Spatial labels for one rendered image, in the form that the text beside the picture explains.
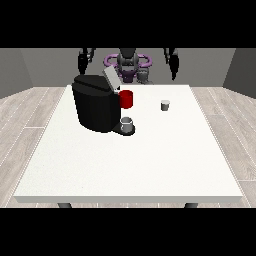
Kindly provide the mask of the red pod holder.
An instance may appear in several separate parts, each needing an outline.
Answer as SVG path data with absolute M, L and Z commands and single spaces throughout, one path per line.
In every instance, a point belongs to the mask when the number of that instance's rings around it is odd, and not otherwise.
M 133 92 L 130 90 L 122 90 L 119 92 L 120 107 L 124 109 L 131 108 L 133 106 Z

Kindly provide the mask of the black coffee machine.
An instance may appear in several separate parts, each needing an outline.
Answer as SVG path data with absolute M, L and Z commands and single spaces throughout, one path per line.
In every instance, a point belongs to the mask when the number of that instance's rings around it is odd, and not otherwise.
M 119 92 L 114 92 L 107 79 L 99 75 L 78 75 L 72 83 L 72 92 L 79 122 L 85 128 L 101 133 L 116 132 L 123 136 L 135 133 L 121 130 Z

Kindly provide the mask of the pale grey machine lid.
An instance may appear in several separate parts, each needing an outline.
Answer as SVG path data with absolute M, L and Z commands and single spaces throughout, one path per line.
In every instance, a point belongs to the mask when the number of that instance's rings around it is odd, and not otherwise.
M 120 87 L 121 81 L 120 81 L 113 66 L 109 66 L 109 67 L 105 68 L 103 70 L 103 75 L 107 79 L 107 81 L 113 91 L 116 91 Z

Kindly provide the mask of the small grey cup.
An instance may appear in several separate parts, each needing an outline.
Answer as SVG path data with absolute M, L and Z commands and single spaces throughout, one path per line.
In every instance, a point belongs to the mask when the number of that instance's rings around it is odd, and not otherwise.
M 123 117 L 120 119 L 121 130 L 124 133 L 131 132 L 133 129 L 133 120 L 130 117 Z

